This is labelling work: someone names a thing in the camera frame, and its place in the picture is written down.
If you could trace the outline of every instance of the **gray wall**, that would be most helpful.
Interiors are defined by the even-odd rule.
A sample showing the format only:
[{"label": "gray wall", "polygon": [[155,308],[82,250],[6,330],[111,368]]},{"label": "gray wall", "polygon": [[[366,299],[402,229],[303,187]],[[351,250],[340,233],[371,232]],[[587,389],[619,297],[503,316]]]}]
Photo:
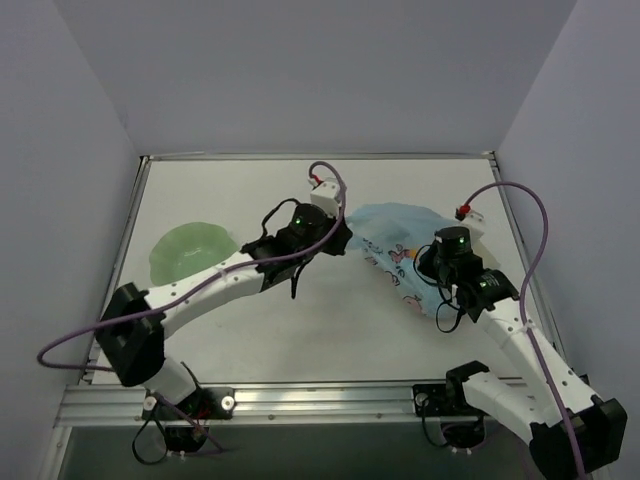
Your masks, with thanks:
[{"label": "gray wall", "polygon": [[0,145],[0,476],[32,479],[75,378],[36,352],[97,317],[138,163],[50,1],[2,3]]},{"label": "gray wall", "polygon": [[138,151],[479,152],[575,0],[56,0]]},{"label": "gray wall", "polygon": [[[617,479],[640,472],[640,2],[579,0],[499,150],[551,216],[540,273],[569,357],[630,421]],[[540,214],[512,194],[530,250]]]}]

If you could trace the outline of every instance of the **purple cable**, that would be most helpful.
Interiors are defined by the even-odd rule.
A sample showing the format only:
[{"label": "purple cable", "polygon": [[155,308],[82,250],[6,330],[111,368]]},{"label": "purple cable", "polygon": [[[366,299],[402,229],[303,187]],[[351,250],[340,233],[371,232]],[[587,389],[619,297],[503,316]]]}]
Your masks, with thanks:
[{"label": "purple cable", "polygon": [[[540,208],[540,213],[542,214],[542,240],[540,241],[540,248],[538,249],[538,253],[536,253],[535,257],[533,257],[533,261],[531,262],[531,265],[529,266],[529,270],[527,270],[527,273],[524,276],[524,280],[522,281],[522,286],[520,287],[520,301],[519,301],[520,320],[522,320],[522,324],[526,327],[527,312],[525,308],[525,295],[527,293],[527,288],[529,287],[529,282],[531,281],[531,277],[533,276],[533,272],[538,266],[538,263],[540,262],[540,258],[542,258],[542,254],[544,253],[544,249],[547,246],[547,239],[549,237],[549,216],[547,215],[547,209],[544,207],[544,204],[542,203],[542,200],[540,199],[538,194],[533,190],[531,190],[529,187],[516,182],[505,181],[505,182],[495,182],[495,183],[490,183],[488,185],[485,185],[481,189],[474,192],[469,197],[469,199],[465,202],[465,205],[470,205],[471,201],[475,199],[478,195],[480,195],[482,192],[489,190],[490,188],[493,188],[493,187],[502,187],[502,186],[515,187],[528,193],[538,204],[538,207]],[[573,452],[573,458],[576,463],[576,471],[578,473],[578,478],[580,478],[580,480],[586,480],[587,474],[584,470],[582,454],[580,453],[580,445],[578,445],[578,439],[576,438],[576,433],[573,430],[573,426],[571,425],[571,419],[569,418],[569,414],[567,413],[567,408],[565,407],[564,402],[562,401],[562,397],[560,396],[558,387],[553,381],[553,376],[551,375],[549,366],[547,365],[547,362],[544,359],[538,340],[536,339],[532,330],[527,329],[526,331],[527,331],[527,335],[529,336],[529,340],[531,340],[533,351],[535,352],[536,357],[538,358],[538,362],[540,363],[542,372],[544,373],[545,379],[547,380],[547,384],[551,389],[551,394],[553,395],[553,399],[555,400],[556,405],[560,409],[562,422],[564,423],[564,426],[567,430],[567,435],[569,436],[569,443],[571,444],[571,451]]]},{"label": "purple cable", "polygon": [[136,313],[132,313],[129,315],[123,315],[122,317],[117,317],[117,318],[112,318],[110,320],[105,320],[103,322],[98,322],[95,323],[93,325],[89,325],[87,327],[83,327],[83,328],[79,328],[78,330],[75,330],[71,333],[68,333],[56,340],[54,340],[53,342],[45,345],[39,352],[38,355],[36,357],[36,359],[38,360],[38,363],[40,365],[42,365],[43,367],[48,367],[48,368],[56,368],[56,369],[61,369],[61,370],[100,370],[103,372],[112,372],[113,369],[109,368],[109,367],[101,367],[98,365],[80,365],[80,364],[67,364],[67,363],[55,363],[55,362],[50,362],[48,360],[44,359],[44,356],[47,354],[47,352],[49,352],[50,350],[53,350],[54,348],[56,348],[59,345],[62,345],[63,343],[68,342],[69,340],[72,340],[76,337],[79,337],[80,335],[84,335],[85,333],[89,333],[89,332],[95,332],[97,330],[101,330],[103,328],[107,328],[107,327],[113,327],[114,325],[119,325],[121,323],[126,323],[126,322],[131,322],[133,320],[140,320],[143,317],[146,316],[150,316],[150,315],[157,315],[160,313],[164,313],[167,310],[170,310],[178,305],[180,305],[182,302],[184,302],[185,300],[189,299],[191,296],[195,295],[196,293],[198,293],[200,290],[202,290],[203,288],[205,288],[208,285],[211,285],[213,282],[215,282],[216,280],[220,279],[220,277],[222,277],[223,273],[227,274],[230,272],[233,272],[235,270],[239,270],[241,268],[245,268],[245,267],[251,267],[251,266],[257,266],[257,265],[265,265],[265,264],[270,264],[270,263],[279,263],[279,262],[288,262],[290,260],[295,260],[297,258],[300,257],[304,257],[310,253],[316,252],[318,250],[320,250],[322,248],[322,246],[327,243],[329,241],[329,239],[333,236],[333,234],[336,232],[336,230],[338,230],[338,227],[340,227],[340,224],[342,223],[342,220],[344,219],[344,213],[345,213],[345,209],[346,209],[346,205],[347,205],[347,197],[346,197],[346,191],[347,191],[347,186],[345,185],[344,181],[342,180],[342,177],[340,176],[340,174],[338,173],[338,171],[329,163],[324,162],[322,160],[313,162],[311,164],[311,166],[309,167],[309,176],[311,176],[313,174],[313,170],[316,167],[325,167],[327,169],[329,169],[331,171],[331,173],[335,176],[336,180],[338,181],[338,184],[340,185],[340,209],[338,211],[338,217],[336,219],[336,223],[333,225],[333,227],[331,227],[331,230],[329,230],[329,232],[322,237],[315,245],[306,248],[304,250],[301,250],[300,252],[296,252],[296,253],[292,253],[290,255],[283,255],[281,257],[273,257],[273,258],[262,258],[259,260],[251,260],[250,262],[243,262],[243,263],[239,263],[237,265],[231,265],[221,271],[216,272],[214,275],[210,276],[209,278],[207,278],[206,280],[204,280],[203,282],[201,282],[200,284],[196,285],[195,287],[193,287],[191,290],[189,290],[187,293],[185,293],[184,295],[182,295],[181,297],[177,298],[176,300],[163,305],[162,307],[158,307],[158,308],[153,308],[151,310],[145,310],[144,312],[136,312]]}]

